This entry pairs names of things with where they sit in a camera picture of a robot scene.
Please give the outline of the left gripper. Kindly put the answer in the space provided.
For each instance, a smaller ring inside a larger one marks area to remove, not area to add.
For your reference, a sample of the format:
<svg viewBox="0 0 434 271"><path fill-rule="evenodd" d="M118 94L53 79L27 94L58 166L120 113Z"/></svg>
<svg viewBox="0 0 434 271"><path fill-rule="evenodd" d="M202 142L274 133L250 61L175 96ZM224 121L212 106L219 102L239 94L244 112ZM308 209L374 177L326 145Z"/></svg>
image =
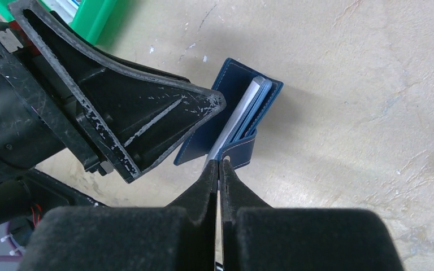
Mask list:
<svg viewBox="0 0 434 271"><path fill-rule="evenodd" d="M36 165L64 149L86 170L101 172L101 155L79 126L83 118L39 50L17 22L0 22L0 224L24 217L36 227L60 206L99 202Z"/></svg>

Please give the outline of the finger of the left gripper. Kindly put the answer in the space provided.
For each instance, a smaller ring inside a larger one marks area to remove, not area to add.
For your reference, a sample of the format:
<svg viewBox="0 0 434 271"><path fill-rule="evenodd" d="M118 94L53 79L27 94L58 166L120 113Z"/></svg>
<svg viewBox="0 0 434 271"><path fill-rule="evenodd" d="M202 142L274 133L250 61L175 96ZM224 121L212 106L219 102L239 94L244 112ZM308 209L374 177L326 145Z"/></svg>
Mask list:
<svg viewBox="0 0 434 271"><path fill-rule="evenodd" d="M158 166L226 106L222 93L107 54L37 1L8 6L67 114L128 183Z"/></svg>

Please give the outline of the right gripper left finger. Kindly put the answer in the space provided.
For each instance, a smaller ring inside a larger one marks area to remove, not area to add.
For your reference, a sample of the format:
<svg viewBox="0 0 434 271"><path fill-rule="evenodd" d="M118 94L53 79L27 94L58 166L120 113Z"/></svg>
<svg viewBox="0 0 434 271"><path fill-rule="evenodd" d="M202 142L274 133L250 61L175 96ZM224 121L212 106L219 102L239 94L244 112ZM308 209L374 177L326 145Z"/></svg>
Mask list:
<svg viewBox="0 0 434 271"><path fill-rule="evenodd" d="M19 270L214 270L219 167L165 207L67 206L38 224Z"/></svg>

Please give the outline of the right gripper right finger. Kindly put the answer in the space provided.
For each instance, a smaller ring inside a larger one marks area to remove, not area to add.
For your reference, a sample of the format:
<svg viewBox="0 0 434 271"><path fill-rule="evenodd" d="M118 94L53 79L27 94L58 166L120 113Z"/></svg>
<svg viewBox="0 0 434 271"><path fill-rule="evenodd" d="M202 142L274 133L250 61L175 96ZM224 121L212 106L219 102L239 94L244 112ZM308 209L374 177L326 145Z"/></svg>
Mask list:
<svg viewBox="0 0 434 271"><path fill-rule="evenodd" d="M359 208L274 208L219 165L225 270L402 270L387 227Z"/></svg>

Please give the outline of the blue leather card holder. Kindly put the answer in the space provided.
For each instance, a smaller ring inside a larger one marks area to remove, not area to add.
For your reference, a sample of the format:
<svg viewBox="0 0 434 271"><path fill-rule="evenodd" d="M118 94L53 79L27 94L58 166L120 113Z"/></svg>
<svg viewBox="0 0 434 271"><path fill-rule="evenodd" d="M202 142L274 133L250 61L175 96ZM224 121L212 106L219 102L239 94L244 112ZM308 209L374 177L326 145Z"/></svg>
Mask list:
<svg viewBox="0 0 434 271"><path fill-rule="evenodd" d="M235 59L227 58L212 89L224 95L227 106L186 139L174 164L206 156L230 157L234 169L248 165L253 154L257 126L284 84Z"/></svg>

